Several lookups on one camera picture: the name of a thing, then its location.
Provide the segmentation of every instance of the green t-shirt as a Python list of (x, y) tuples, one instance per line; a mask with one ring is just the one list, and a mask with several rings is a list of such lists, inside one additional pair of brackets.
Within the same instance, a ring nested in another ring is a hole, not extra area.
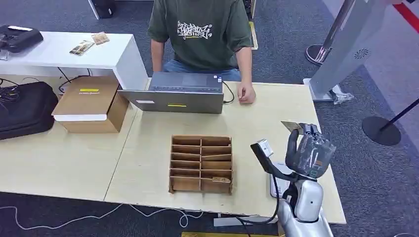
[(234, 52), (251, 47), (243, 0), (155, 0), (148, 34), (197, 70), (235, 68)]

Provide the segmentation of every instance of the graphic print on t-shirt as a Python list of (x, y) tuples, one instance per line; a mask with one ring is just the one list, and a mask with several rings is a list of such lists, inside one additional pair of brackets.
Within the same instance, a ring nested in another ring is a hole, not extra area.
[(177, 22), (177, 34), (182, 36), (184, 40), (191, 38), (205, 38), (208, 40), (212, 36), (212, 24), (206, 26), (196, 26), (192, 23)]

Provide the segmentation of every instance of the black bag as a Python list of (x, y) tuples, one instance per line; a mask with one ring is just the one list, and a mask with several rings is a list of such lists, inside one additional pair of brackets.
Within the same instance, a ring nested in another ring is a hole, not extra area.
[(45, 132), (54, 125), (51, 113), (58, 99), (51, 86), (45, 82), (23, 84), (17, 93), (17, 101), (0, 101), (0, 140)]

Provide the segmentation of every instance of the cardboard organizer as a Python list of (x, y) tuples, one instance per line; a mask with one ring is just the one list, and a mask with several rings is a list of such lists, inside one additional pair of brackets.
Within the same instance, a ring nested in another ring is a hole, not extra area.
[(169, 192), (231, 194), (233, 155), (230, 137), (174, 135)]

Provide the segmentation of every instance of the jeans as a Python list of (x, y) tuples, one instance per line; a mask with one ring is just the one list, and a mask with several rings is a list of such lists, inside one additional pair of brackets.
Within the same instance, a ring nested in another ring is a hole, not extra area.
[(235, 68), (223, 71), (196, 71), (176, 60), (170, 60), (165, 63), (163, 66), (163, 72), (210, 73), (220, 75), (223, 80), (241, 81), (240, 72)]

